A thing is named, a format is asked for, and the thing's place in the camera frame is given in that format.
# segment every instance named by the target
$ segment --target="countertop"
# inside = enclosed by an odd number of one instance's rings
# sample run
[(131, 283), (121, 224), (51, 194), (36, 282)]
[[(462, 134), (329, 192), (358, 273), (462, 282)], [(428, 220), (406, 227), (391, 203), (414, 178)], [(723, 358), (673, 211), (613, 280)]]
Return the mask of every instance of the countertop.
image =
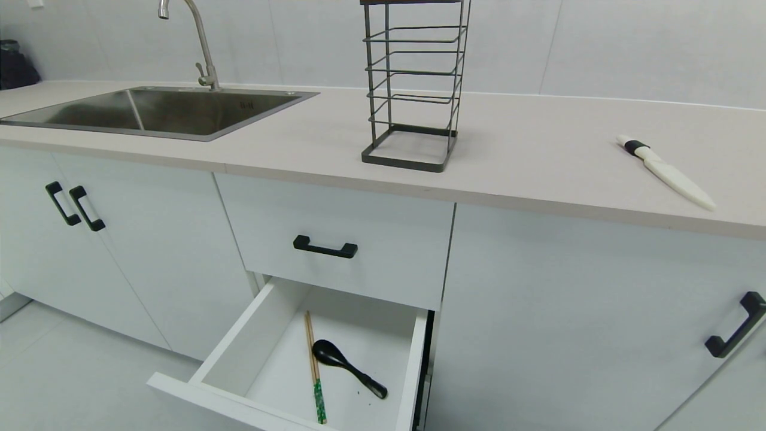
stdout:
[[(184, 84), (47, 81), (0, 92), (0, 117), (141, 85)], [(766, 240), (766, 111), (464, 93), (447, 170), (425, 173), (362, 163), (366, 90), (225, 87), (321, 94), (208, 143), (0, 126), (0, 145)], [(394, 115), (444, 126), (444, 115), (408, 105)], [(672, 191), (617, 146), (621, 133), (650, 145), (718, 209)]]

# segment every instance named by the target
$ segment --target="black bag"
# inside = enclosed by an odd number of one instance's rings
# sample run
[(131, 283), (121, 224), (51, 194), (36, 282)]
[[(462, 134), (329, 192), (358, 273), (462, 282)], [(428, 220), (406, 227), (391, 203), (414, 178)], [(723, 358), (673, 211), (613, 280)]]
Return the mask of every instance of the black bag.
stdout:
[(40, 74), (18, 51), (18, 42), (0, 41), (0, 90), (25, 87), (40, 81)]

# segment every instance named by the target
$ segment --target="black handle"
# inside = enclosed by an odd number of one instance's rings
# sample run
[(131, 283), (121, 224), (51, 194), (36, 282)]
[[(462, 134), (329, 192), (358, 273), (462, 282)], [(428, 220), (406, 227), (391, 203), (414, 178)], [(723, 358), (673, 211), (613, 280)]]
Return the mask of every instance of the black handle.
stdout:
[(85, 219), (85, 223), (88, 224), (88, 227), (90, 230), (94, 232), (98, 232), (103, 228), (106, 228), (106, 225), (103, 223), (103, 220), (101, 219), (95, 219), (90, 220), (90, 217), (88, 217), (88, 214), (85, 212), (85, 209), (83, 208), (82, 204), (80, 203), (80, 199), (84, 198), (85, 196), (88, 196), (87, 192), (85, 192), (85, 187), (77, 186), (69, 191), (69, 196), (72, 196), (72, 200), (74, 201), (74, 205), (77, 207), (77, 211), (80, 211), (80, 214), (83, 215), (83, 218)]
[(710, 354), (714, 357), (726, 357), (730, 354), (737, 344), (739, 344), (745, 335), (750, 332), (755, 324), (761, 320), (761, 317), (766, 314), (766, 301), (759, 295), (758, 292), (748, 292), (739, 301), (742, 307), (748, 312), (748, 319), (737, 329), (737, 331), (729, 338), (728, 341), (723, 341), (717, 335), (713, 335), (705, 342), (705, 347), (710, 350)]
[(48, 195), (51, 197), (53, 204), (56, 205), (56, 208), (58, 209), (58, 213), (61, 214), (61, 217), (64, 218), (64, 221), (68, 225), (74, 226), (77, 223), (82, 222), (82, 220), (80, 220), (80, 216), (77, 214), (72, 214), (68, 216), (64, 212), (64, 209), (61, 208), (61, 204), (58, 202), (58, 199), (56, 199), (56, 196), (55, 196), (56, 193), (60, 192), (61, 190), (63, 189), (61, 188), (61, 184), (59, 184), (58, 181), (53, 181), (52, 183), (45, 186), (45, 191), (48, 192)]
[(332, 248), (322, 248), (315, 245), (309, 245), (311, 238), (305, 235), (298, 235), (293, 241), (293, 247), (297, 250), (303, 250), (305, 252), (320, 253), (322, 255), (337, 256), (339, 258), (350, 259), (356, 255), (356, 251), (359, 247), (356, 244), (346, 242), (343, 248), (340, 250), (333, 250)]
[(372, 377), (368, 376), (367, 374), (364, 374), (357, 370), (356, 373), (352, 371), (352, 373), (356, 376), (357, 379), (359, 379), (360, 382), (362, 382), (363, 385), (367, 387), (367, 389), (370, 390), (376, 397), (380, 398), (381, 400), (385, 400), (385, 397), (388, 396), (388, 389), (386, 389), (385, 386), (381, 385), (380, 383), (376, 382), (372, 379)]

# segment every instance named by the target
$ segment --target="spoon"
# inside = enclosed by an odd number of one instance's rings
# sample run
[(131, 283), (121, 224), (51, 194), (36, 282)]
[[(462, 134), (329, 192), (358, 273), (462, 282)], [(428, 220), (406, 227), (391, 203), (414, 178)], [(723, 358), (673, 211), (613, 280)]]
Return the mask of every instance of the spoon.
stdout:
[(385, 386), (374, 381), (372, 377), (367, 374), (357, 370), (348, 362), (348, 360), (346, 360), (343, 354), (340, 353), (340, 349), (333, 343), (330, 343), (327, 340), (319, 340), (311, 347), (311, 351), (314, 353), (314, 357), (322, 364), (347, 369), (381, 400), (388, 396), (388, 389), (386, 389)]

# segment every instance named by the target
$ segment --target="stainless steel sink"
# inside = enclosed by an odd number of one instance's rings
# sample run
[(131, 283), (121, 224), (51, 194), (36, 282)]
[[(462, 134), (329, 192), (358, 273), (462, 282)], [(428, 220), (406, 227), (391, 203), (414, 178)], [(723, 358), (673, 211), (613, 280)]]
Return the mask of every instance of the stainless steel sink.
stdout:
[(11, 115), (0, 124), (208, 142), (317, 94), (137, 87)]

